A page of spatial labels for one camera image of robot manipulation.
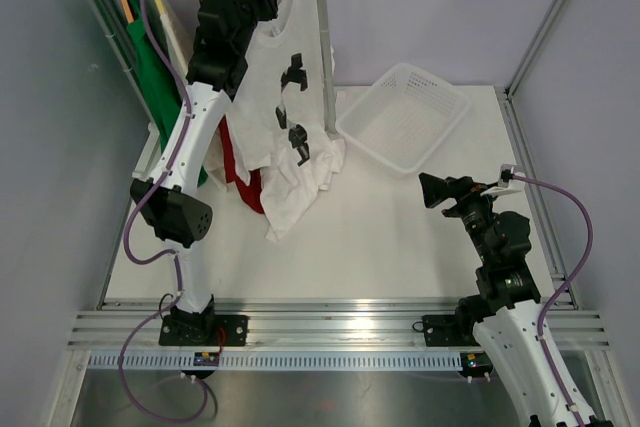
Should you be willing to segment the white printed t shirt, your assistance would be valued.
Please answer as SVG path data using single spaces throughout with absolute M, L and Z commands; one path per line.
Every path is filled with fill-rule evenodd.
M 343 167 L 346 146 L 324 126 L 316 0 L 280 0 L 256 27 L 248 69 L 220 125 L 225 180 L 282 240 Z

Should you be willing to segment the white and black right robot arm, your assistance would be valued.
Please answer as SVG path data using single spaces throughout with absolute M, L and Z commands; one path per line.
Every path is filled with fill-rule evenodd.
M 541 297 L 526 263 L 531 225 L 514 212 L 495 212 L 495 200 L 534 181 L 504 165 L 494 183 L 469 176 L 419 176 L 424 205 L 447 200 L 446 218 L 462 221 L 481 265 L 478 292 L 459 299 L 453 313 L 425 315 L 413 325 L 429 347 L 478 346 L 507 389 L 524 426 L 605 426 L 607 420 L 581 394 L 560 354 L 547 314 L 576 277 L 571 272 L 548 300 Z

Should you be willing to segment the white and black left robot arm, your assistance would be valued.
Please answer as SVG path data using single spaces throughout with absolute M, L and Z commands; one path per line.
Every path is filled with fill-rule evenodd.
M 161 253 L 172 259 L 176 271 L 174 298 L 161 311 L 162 346 L 246 342 L 246 317 L 215 313 L 201 246 L 214 215 L 196 191 L 211 140 L 247 71 L 254 30 L 277 12 L 277 0 L 199 0 L 179 118 L 149 178 L 131 184 L 134 212 L 162 242 Z

